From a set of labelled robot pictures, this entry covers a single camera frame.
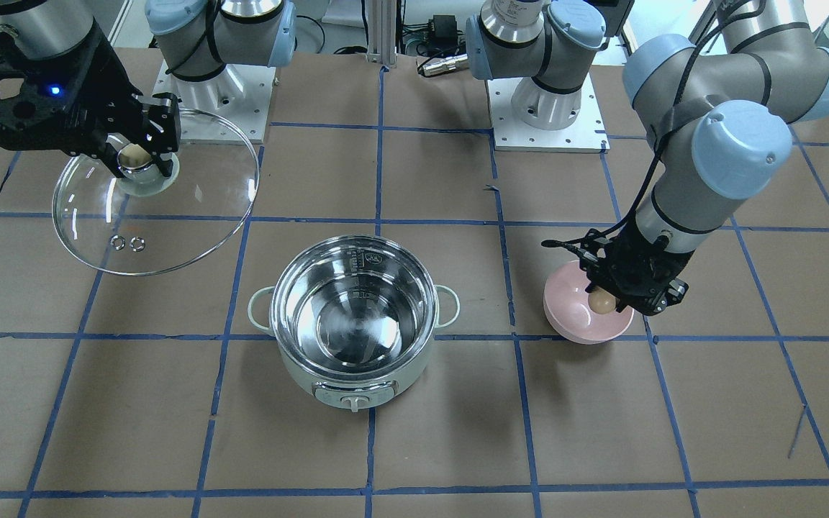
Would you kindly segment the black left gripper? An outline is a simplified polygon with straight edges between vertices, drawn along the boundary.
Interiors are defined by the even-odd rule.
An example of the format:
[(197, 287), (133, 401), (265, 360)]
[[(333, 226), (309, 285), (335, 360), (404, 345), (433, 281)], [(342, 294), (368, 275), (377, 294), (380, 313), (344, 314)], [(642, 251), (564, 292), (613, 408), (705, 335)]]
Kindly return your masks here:
[(616, 311), (632, 307), (646, 316), (682, 302), (688, 285), (679, 275), (688, 253), (669, 252), (666, 237), (649, 242), (634, 224), (613, 238), (595, 238), (596, 233), (589, 230), (580, 242), (580, 269), (589, 280), (585, 292), (600, 288), (615, 296)]

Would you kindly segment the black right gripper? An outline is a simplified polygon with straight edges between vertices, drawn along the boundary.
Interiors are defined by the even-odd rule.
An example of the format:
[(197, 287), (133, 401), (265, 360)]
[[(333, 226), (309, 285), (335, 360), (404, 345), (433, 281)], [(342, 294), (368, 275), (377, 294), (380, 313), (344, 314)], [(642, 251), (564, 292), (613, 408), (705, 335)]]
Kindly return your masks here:
[(118, 179), (123, 141), (140, 145), (164, 178), (174, 171), (180, 144), (180, 109), (171, 93), (152, 99), (128, 78), (99, 26), (59, 55), (33, 60), (17, 41), (0, 34), (0, 147), (60, 150), (100, 160)]

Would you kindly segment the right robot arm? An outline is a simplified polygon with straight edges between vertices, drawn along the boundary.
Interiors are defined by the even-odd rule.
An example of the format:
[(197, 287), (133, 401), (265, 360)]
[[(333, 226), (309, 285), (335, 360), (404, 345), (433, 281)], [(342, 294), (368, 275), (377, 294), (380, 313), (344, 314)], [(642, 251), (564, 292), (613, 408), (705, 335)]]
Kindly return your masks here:
[[(183, 82), (214, 79), (233, 63), (282, 68), (295, 50), (290, 1), (148, 1), (145, 16), (167, 73)], [(0, 1), (0, 147), (89, 156), (132, 179), (110, 134), (170, 179), (180, 99), (145, 97), (83, 2)]]

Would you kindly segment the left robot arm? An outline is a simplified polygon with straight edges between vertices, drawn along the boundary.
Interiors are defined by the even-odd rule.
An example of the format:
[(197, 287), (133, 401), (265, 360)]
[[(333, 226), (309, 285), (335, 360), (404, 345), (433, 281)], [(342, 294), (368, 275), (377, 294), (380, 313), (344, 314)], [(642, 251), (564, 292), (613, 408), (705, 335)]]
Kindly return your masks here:
[[(647, 316), (680, 303), (694, 250), (770, 183), (792, 151), (793, 122), (829, 115), (829, 48), (816, 44), (802, 2), (717, 1), (724, 55), (705, 41), (661, 34), (622, 72), (653, 150), (647, 177), (618, 224), (546, 240), (579, 257), (581, 305)], [(510, 106), (555, 132), (578, 115), (607, 23), (584, 1), (487, 1), (465, 24), (471, 73), (518, 78)]]

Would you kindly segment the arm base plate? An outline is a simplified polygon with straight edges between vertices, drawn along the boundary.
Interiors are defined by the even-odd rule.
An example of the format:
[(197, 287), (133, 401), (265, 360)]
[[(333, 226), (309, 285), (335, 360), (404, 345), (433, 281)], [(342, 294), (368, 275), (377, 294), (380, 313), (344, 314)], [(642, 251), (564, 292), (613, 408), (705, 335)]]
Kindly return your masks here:
[(165, 69), (162, 63), (154, 93), (174, 93), (182, 109), (216, 114), (239, 127), (254, 144), (263, 144), (277, 68), (231, 63), (216, 78), (202, 82), (175, 78)]
[(579, 91), (544, 91), (531, 78), (486, 82), (494, 148), (517, 152), (599, 153), (610, 148), (590, 76)]

